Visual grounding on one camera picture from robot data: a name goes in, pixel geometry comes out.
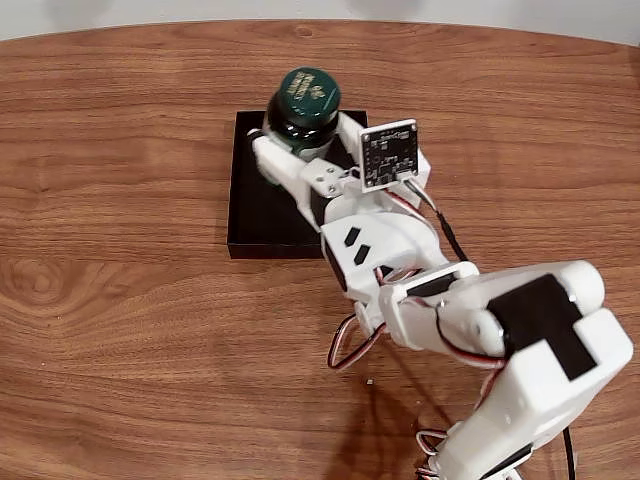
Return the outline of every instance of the bottle cap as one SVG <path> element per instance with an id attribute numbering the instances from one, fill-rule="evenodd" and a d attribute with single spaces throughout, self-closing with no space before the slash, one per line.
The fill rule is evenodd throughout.
<path id="1" fill-rule="evenodd" d="M 278 90 L 278 103 L 285 118 L 304 128 L 322 128 L 336 116 L 340 89 L 325 71 L 298 67 L 290 71 Z"/>

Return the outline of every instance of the black tray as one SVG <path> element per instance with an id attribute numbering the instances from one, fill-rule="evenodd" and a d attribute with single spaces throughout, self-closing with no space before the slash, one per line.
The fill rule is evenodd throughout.
<path id="1" fill-rule="evenodd" d="M 367 126 L 364 111 L 345 111 Z M 247 139 L 252 128 L 261 128 L 264 112 L 238 112 L 233 140 L 233 165 L 227 247 L 231 258 L 320 258 L 320 237 L 281 187 L 267 182 L 256 167 Z M 339 138 L 326 159 L 343 168 L 354 165 Z"/>

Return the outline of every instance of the white robotic arm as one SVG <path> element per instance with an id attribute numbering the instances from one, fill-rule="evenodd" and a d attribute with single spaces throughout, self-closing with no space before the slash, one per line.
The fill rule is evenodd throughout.
<path id="1" fill-rule="evenodd" d="M 258 130 L 249 137 L 261 171 L 320 233 L 370 340 L 386 331 L 399 345 L 491 370 L 471 417 L 446 433 L 418 435 L 429 455 L 422 474 L 517 480 L 515 467 L 586 408 L 633 347 L 602 308 L 602 278 L 587 262 L 491 274 L 449 262 L 415 208 L 422 198 L 435 210 L 422 191 L 430 167 L 415 132 L 415 121 L 365 129 L 341 113 L 350 170 L 319 158 L 305 163 Z M 442 441 L 432 447 L 428 436 Z"/>

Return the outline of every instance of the wood grain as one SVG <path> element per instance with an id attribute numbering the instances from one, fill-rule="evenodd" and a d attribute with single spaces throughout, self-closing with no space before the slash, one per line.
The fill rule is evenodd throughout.
<path id="1" fill-rule="evenodd" d="M 0 477 L 408 479 L 482 375 L 383 342 L 325 368 L 349 304 L 316 260 L 231 261 L 234 115 L 328 69 L 415 117 L 485 271 L 586 258 L 640 340 L 640 51 L 367 22 L 188 23 L 0 43 Z M 579 478 L 640 478 L 637 358 L 575 423 Z M 373 378 L 375 384 L 367 386 Z M 524 468 L 565 479 L 556 440 Z"/>

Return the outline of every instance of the circuit board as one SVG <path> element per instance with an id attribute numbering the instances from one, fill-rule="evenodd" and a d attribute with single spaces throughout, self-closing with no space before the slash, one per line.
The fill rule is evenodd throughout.
<path id="1" fill-rule="evenodd" d="M 418 132 L 415 120 L 403 120 L 362 131 L 360 177 L 364 191 L 397 183 L 402 172 L 418 173 Z"/>

